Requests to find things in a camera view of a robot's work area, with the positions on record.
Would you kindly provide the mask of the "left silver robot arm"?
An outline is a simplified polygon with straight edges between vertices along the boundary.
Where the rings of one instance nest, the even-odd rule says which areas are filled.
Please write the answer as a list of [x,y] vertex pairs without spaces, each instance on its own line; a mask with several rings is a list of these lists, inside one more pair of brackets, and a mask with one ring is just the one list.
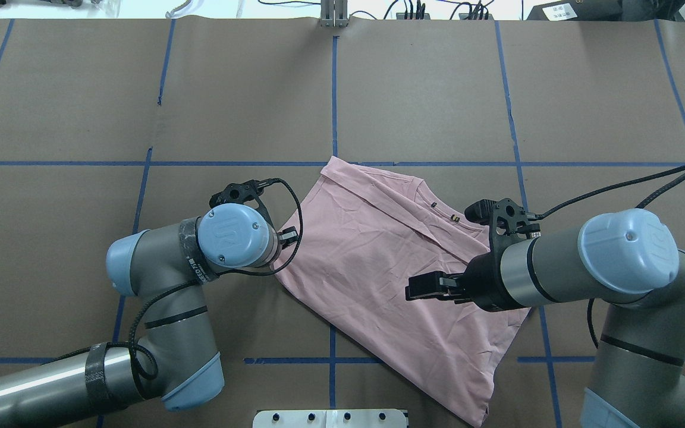
[[272,276],[304,225],[277,231],[264,209],[224,203],[201,217],[139,231],[107,250],[120,295],[141,309],[123,342],[103,342],[0,377],[0,427],[57,427],[158,398],[187,411],[225,387],[204,286],[228,274]]

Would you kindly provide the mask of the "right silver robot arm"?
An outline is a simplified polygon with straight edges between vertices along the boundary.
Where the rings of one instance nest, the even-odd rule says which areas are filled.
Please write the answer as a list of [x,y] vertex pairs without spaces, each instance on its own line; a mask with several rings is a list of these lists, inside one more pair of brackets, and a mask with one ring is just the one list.
[[609,309],[580,425],[685,427],[685,251],[655,214],[609,212],[552,235],[509,199],[465,215],[489,227],[489,251],[463,273],[411,277],[407,300],[498,312],[601,299]]

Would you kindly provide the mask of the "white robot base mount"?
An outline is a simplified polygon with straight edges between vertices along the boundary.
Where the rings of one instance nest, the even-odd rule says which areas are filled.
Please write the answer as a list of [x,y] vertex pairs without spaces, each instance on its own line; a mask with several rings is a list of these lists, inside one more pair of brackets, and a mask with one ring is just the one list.
[[396,408],[259,411],[253,427],[409,427],[407,411]]

